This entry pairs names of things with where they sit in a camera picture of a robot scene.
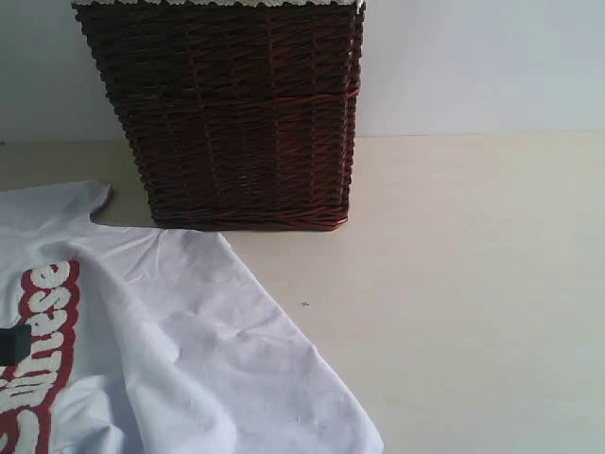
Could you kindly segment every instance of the wicker basket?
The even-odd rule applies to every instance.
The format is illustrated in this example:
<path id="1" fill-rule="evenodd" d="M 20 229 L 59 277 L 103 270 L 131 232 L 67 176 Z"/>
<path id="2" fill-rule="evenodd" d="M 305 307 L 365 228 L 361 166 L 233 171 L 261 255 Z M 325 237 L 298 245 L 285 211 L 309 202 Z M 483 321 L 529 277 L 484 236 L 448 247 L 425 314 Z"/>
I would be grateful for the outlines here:
<path id="1" fill-rule="evenodd" d="M 365 5 L 74 8 L 158 225 L 347 219 Z"/>

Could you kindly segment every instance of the printed graphic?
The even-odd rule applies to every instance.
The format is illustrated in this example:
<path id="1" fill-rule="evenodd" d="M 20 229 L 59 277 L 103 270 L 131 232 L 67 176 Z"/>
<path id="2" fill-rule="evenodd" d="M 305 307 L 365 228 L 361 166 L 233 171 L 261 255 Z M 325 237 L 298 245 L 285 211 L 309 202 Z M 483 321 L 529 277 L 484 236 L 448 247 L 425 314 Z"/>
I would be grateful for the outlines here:
<path id="1" fill-rule="evenodd" d="M 31 354 L 0 367 L 0 453 L 47 454 L 50 407 L 65 387 L 74 361 L 79 263 L 26 271 L 18 324 L 31 325 Z"/>

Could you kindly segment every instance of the white wall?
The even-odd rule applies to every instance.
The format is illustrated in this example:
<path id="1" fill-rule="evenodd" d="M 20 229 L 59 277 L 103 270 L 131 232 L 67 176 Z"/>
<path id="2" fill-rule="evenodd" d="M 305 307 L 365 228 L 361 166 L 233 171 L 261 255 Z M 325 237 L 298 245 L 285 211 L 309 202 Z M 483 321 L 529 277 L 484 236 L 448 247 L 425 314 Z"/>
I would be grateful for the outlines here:
<path id="1" fill-rule="evenodd" d="M 605 130 L 603 24 L 603 0 L 369 0 L 358 133 Z M 69 1 L 0 1 L 0 139 L 121 136 Z"/>

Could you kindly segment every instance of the table surface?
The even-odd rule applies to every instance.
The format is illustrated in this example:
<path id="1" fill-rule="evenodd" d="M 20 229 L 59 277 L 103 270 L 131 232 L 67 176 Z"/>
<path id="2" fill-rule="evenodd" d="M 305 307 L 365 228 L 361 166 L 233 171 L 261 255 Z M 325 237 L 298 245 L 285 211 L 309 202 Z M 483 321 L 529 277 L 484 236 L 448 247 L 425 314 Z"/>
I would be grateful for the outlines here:
<path id="1" fill-rule="evenodd" d="M 605 134 L 357 141 L 330 234 L 228 233 L 388 454 L 602 453 Z M 153 225 L 123 143 L 0 147 L 0 189 L 97 178 Z"/>

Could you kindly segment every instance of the t-shirt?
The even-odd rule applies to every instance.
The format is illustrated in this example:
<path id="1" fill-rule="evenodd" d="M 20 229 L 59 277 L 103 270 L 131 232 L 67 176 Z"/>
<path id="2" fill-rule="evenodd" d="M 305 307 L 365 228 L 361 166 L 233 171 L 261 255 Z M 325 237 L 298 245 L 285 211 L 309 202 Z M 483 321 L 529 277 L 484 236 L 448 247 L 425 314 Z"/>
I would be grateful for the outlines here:
<path id="1" fill-rule="evenodd" d="M 0 193 L 0 327 L 32 329 L 31 355 L 0 367 L 0 452 L 382 452 L 221 235 L 92 223 L 109 193 Z"/>

